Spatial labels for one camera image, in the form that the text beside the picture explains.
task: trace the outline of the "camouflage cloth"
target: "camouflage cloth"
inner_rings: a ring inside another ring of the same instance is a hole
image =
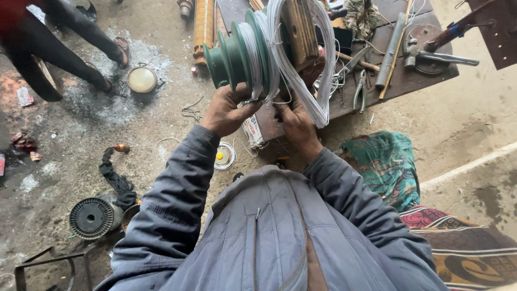
[[[355,32],[356,38],[368,40],[381,19],[379,9],[370,0],[345,0],[348,14],[341,18],[346,28]]]

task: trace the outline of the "metal frame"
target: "metal frame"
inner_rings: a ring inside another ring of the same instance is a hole
[[[37,255],[29,258],[28,260],[24,261],[21,265],[18,265],[14,268],[14,279],[16,281],[16,290],[17,291],[26,291],[27,290],[27,284],[25,282],[25,268],[49,264],[49,263],[55,263],[57,261],[67,260],[70,264],[70,283],[68,284],[67,291],[71,291],[75,279],[75,264],[73,263],[73,259],[82,257],[84,260],[84,266],[85,266],[85,276],[86,276],[86,284],[87,284],[87,290],[92,291],[92,280],[90,278],[90,268],[89,268],[89,258],[88,253],[95,247],[95,245],[91,245],[86,248],[86,250],[83,253],[75,253],[71,255],[56,255],[56,252],[54,250],[54,247],[51,246],[44,251],[38,253]],[[37,261],[34,262],[35,259],[41,257],[42,255],[50,253],[52,256],[51,259],[43,260],[43,261]]]

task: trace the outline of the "right hand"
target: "right hand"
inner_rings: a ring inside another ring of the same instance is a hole
[[[316,135],[316,128],[305,110],[302,102],[294,92],[292,109],[289,104],[275,104],[277,114],[282,116],[284,133],[287,139],[311,163],[323,149]]]

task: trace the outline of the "person's leg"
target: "person's leg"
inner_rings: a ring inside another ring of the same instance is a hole
[[[72,5],[62,0],[40,0],[37,5],[52,18],[53,21],[74,30],[86,41],[104,52],[109,59],[117,62],[119,65],[125,65],[127,63],[128,56],[125,55],[122,49],[94,22],[80,13]]]
[[[111,88],[99,71],[87,66],[31,13],[27,13],[16,28],[18,31],[11,32],[10,42],[13,46],[24,48],[29,54],[76,75],[100,90],[108,91]]]
[[[30,54],[20,52],[14,54],[10,51],[4,53],[11,60],[12,65],[18,70],[20,75],[22,75],[23,79],[25,79],[25,82],[43,100],[56,102],[62,99],[61,94],[50,84]]]

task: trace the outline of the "coiled white wire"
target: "coiled white wire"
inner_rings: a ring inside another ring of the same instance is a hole
[[[229,169],[233,165],[233,162],[235,161],[235,150],[233,149],[233,146],[231,144],[224,142],[224,141],[219,142],[219,146],[229,149],[230,153],[232,154],[232,157],[230,158],[230,162],[226,165],[218,165],[218,164],[214,163],[214,169],[217,169],[217,170]]]
[[[259,48],[255,38],[255,33],[246,22],[239,23],[239,29],[244,39],[244,44],[248,50],[248,59],[250,60],[251,82],[253,83],[253,92],[251,93],[251,100],[258,100],[262,93],[262,63],[259,54]]]
[[[284,47],[280,37],[280,9],[285,0],[270,0],[268,3],[267,25],[268,33],[271,39],[271,52],[275,58],[280,71],[286,77],[289,85],[294,89],[296,94],[303,102],[308,115],[316,127],[323,128],[329,121],[329,98],[317,98],[309,92],[305,83],[298,75],[298,72],[289,62],[285,54]],[[319,96],[329,96],[331,90],[331,81],[336,65],[336,55],[334,49],[334,30],[330,23],[330,19],[317,0],[309,1],[309,9],[311,10],[316,24],[322,32],[323,42],[325,44],[325,68],[323,70],[320,83]]]
[[[267,30],[267,17],[262,11],[255,11],[255,18],[257,19],[258,25],[260,26],[260,29],[262,30],[262,35],[264,36],[266,40],[266,45],[268,48],[271,47],[271,35]],[[280,70],[278,69],[278,66],[275,62],[275,58],[271,54],[271,52],[267,53],[268,55],[268,62],[269,62],[269,93],[267,97],[264,99],[264,103],[269,102],[273,100],[273,98],[278,93],[278,87],[280,86]]]

